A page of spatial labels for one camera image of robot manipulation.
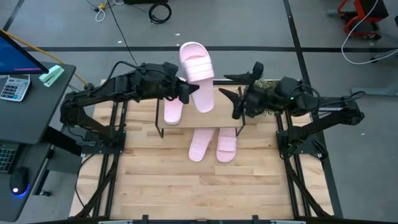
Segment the gray floor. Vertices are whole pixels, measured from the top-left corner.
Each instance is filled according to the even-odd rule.
[[[0,1],[0,27],[16,5]],[[91,0],[98,4],[100,0]],[[340,47],[345,39],[343,21],[326,16],[340,0],[290,0],[302,47]],[[347,47],[398,47],[390,36],[398,37],[393,18],[396,0],[384,0],[390,17],[380,23],[388,37],[373,44],[355,38]],[[277,0],[170,0],[171,20],[151,24],[147,16],[131,6],[113,7],[130,46],[177,46],[197,41],[207,46],[294,47],[283,1]],[[95,12],[84,0],[25,0],[9,32],[39,47],[123,47],[121,34],[110,10],[97,23]],[[87,81],[98,84],[118,60],[131,62],[128,52],[51,52],[77,66]],[[39,60],[50,58],[32,53]],[[178,52],[133,52],[138,62],[179,64]],[[255,61],[265,65],[264,78],[301,78],[294,52],[210,52],[216,76],[250,70]],[[351,60],[366,61],[373,54],[347,54]],[[322,95],[349,94],[355,86],[383,87],[398,82],[398,60],[370,65],[352,65],[339,53],[304,53],[310,81]],[[128,71],[121,67],[117,73]],[[76,78],[72,85],[82,88]],[[358,126],[335,126],[325,131],[336,187],[345,218],[398,222],[398,136],[395,98],[367,96],[359,100],[366,119]],[[59,113],[51,125],[60,128]],[[68,216],[76,177],[52,173],[45,185],[53,197],[31,196],[17,223],[64,219]]]

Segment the pink slipper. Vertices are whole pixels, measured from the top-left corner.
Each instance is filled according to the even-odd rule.
[[[169,125],[176,125],[181,120],[183,103],[178,99],[164,100],[164,121]]]
[[[220,162],[229,162],[236,155],[235,128],[220,128],[216,156]]]
[[[205,156],[207,147],[213,140],[215,128],[195,128],[191,147],[189,148],[189,158],[193,162],[200,162]]]
[[[180,47],[180,61],[188,82],[200,86],[192,93],[193,103],[198,111],[209,112],[214,107],[214,71],[209,53],[202,44],[187,42]]]

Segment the calculator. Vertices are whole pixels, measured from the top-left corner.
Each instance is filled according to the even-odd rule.
[[[0,99],[22,101],[30,87],[30,75],[9,75]]]

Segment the computer monitor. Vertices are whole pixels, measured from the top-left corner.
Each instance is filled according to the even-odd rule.
[[[0,75],[44,74],[49,70],[0,30]]]

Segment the computer mouse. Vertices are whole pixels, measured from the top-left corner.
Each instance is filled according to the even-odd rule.
[[[18,167],[14,169],[10,176],[10,190],[14,195],[21,195],[27,190],[28,169],[26,167]]]

